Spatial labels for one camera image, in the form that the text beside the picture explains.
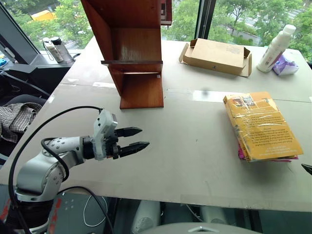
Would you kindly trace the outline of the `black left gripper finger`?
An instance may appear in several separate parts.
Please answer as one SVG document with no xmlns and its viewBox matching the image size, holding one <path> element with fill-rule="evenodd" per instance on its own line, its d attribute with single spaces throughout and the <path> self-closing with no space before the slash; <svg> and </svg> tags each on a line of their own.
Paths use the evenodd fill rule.
<svg viewBox="0 0 312 234">
<path fill-rule="evenodd" d="M 121 158 L 132 154 L 136 154 L 137 152 L 149 146 L 149 144 L 150 144 L 149 142 L 140 141 L 124 147 L 118 146 L 118 157 Z"/>
<path fill-rule="evenodd" d="M 137 127 L 127 127 L 127 128 L 115 129 L 115 133 L 118 137 L 130 137 L 130 136 L 134 136 L 140 132 L 142 132 L 142 129 L 137 128 Z"/>
</svg>

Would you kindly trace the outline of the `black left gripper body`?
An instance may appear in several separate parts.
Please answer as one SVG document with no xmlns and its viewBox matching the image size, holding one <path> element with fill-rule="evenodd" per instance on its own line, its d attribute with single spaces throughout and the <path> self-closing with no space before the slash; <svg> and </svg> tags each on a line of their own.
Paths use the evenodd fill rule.
<svg viewBox="0 0 312 234">
<path fill-rule="evenodd" d="M 112 135 L 104 138 L 105 153 L 107 158 L 119 158 L 118 136 Z"/>
</svg>

